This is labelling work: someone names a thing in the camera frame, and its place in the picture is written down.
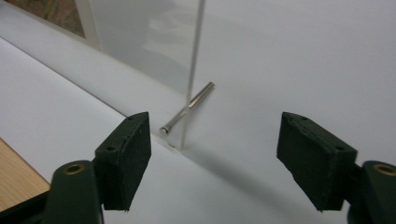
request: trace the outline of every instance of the wooden table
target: wooden table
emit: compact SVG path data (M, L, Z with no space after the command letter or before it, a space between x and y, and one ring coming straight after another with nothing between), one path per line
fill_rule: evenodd
M50 189L50 184L0 138L0 212Z

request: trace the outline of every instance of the metal screw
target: metal screw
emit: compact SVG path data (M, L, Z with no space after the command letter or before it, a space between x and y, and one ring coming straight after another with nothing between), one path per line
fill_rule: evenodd
M186 115L187 110L191 110L196 105L201 103L214 86L215 84L213 82L209 82L200 92L198 92L197 95L194 96L194 98L192 98L187 108L181 109L171 120L169 120L169 122L160 128L160 133L164 136L167 136L171 132L173 126L175 126L175 124Z

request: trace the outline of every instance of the clamp jaw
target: clamp jaw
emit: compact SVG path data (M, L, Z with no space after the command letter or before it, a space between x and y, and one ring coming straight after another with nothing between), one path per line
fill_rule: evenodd
M319 210L350 203L349 224L396 223L396 167L355 164L358 151L311 119L284 112L277 157Z
M129 210L151 156L149 113L126 118L93 161L58 168L50 190L0 214L4 224L99 224L106 210Z

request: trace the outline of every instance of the wooden surface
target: wooden surface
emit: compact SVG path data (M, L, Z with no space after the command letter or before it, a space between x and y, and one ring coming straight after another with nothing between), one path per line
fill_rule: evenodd
M85 37L75 0L6 0L6 2Z
M0 212L50 189L50 184L0 138Z

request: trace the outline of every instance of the brass ring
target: brass ring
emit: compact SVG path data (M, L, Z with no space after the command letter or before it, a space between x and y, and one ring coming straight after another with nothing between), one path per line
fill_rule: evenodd
M85 169L85 166L83 164L71 164L64 168L64 174L65 175L75 175L78 174L79 172L83 171Z
M392 166L388 166L385 164L377 164L374 168L383 175L393 175L396 176L396 169Z

